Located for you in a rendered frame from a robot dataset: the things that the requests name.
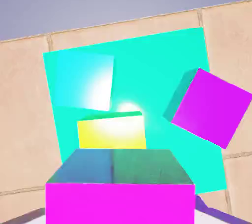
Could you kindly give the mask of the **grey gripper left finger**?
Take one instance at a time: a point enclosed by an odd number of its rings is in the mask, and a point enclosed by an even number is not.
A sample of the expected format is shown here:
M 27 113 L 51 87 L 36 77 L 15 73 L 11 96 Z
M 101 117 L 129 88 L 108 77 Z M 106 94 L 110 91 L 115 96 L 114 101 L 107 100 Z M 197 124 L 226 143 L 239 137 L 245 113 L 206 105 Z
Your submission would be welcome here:
M 45 208 L 39 208 L 0 224 L 46 224 Z

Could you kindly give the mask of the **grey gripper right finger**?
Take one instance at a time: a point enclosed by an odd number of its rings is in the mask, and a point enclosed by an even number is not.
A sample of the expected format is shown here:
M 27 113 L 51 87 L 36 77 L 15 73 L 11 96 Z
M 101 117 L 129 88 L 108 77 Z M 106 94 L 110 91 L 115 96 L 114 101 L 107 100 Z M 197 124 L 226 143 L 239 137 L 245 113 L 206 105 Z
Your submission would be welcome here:
M 195 195 L 195 224 L 250 224 L 250 222 L 208 207 L 199 195 Z

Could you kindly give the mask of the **small magenta cube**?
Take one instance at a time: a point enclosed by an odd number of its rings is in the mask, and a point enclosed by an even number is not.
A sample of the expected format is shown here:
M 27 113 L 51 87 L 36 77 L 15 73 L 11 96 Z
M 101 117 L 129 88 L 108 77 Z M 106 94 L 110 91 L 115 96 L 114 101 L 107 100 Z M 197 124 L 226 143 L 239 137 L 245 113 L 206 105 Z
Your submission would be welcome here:
M 46 183 L 46 224 L 194 224 L 194 210 L 165 149 L 77 149 Z

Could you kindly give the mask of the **small purple cube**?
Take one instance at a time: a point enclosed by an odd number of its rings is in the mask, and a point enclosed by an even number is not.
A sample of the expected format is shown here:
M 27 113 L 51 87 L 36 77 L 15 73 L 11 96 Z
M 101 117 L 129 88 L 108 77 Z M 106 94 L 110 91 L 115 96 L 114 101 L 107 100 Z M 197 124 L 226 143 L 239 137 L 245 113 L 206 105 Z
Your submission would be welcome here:
M 251 93 L 196 68 L 182 75 L 163 116 L 227 149 L 251 101 Z

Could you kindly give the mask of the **small yellow cube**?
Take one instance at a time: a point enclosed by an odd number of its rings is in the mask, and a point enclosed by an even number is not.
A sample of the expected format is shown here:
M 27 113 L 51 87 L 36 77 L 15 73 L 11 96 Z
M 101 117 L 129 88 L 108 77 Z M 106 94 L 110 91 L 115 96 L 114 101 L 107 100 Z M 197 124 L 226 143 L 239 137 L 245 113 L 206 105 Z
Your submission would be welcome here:
M 146 149 L 145 127 L 140 111 L 113 112 L 77 122 L 82 149 Z

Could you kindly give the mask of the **small cyan cube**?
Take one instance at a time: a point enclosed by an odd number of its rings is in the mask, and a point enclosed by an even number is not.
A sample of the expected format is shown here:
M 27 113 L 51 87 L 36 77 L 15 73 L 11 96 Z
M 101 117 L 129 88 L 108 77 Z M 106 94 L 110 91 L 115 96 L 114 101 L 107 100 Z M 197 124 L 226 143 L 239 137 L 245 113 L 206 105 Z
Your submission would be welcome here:
M 60 51 L 57 57 L 55 104 L 107 111 L 113 79 L 112 55 Z

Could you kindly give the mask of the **large turquoise box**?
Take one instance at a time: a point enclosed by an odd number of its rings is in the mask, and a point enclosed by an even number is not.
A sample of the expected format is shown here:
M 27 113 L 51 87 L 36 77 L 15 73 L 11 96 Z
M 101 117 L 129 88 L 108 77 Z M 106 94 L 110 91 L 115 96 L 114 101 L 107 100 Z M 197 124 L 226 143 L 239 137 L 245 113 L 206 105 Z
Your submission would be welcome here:
M 75 54 L 98 53 L 114 57 L 111 112 L 130 103 L 143 114 L 148 149 L 169 149 L 195 184 L 197 193 L 227 188 L 220 147 L 171 123 L 194 70 L 208 70 L 202 28 L 142 36 L 43 55 L 61 159 L 78 146 L 77 121 L 99 115 L 99 111 L 56 104 L 56 74 L 60 59 Z

